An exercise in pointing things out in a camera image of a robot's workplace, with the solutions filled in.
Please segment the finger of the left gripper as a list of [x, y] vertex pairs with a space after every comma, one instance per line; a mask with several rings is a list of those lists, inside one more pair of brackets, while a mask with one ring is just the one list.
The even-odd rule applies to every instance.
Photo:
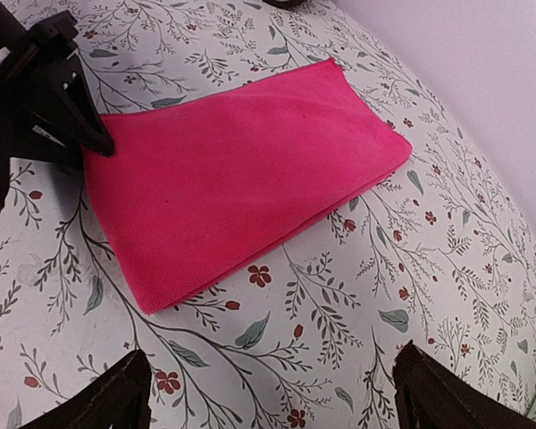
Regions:
[[97, 112], [78, 57], [39, 65], [22, 89], [17, 126], [26, 139], [57, 156], [79, 156], [82, 147], [113, 155], [113, 138]]

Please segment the pink towel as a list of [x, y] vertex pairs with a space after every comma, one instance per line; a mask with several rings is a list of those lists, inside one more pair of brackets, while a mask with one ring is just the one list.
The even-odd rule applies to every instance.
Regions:
[[84, 151], [86, 190], [147, 314], [256, 261], [412, 152], [331, 59], [103, 123], [115, 151]]

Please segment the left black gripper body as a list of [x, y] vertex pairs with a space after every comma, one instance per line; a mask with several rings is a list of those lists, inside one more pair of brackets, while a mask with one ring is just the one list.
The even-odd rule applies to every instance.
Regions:
[[79, 156], [48, 154], [21, 135], [17, 113], [23, 101], [23, 85], [39, 66], [55, 59], [77, 57], [77, 21], [62, 11], [25, 29], [0, 2], [0, 213], [4, 209], [14, 158], [79, 166]]

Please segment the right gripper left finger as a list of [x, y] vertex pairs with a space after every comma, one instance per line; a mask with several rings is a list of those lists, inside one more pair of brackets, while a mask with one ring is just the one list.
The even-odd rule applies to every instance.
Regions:
[[24, 427], [147, 429], [151, 419], [151, 382], [146, 353], [133, 350], [73, 398]]

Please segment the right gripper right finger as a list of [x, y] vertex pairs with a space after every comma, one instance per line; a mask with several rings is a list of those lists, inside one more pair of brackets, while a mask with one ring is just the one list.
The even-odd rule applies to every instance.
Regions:
[[463, 382], [411, 341], [393, 366], [401, 428], [534, 428], [526, 416]]

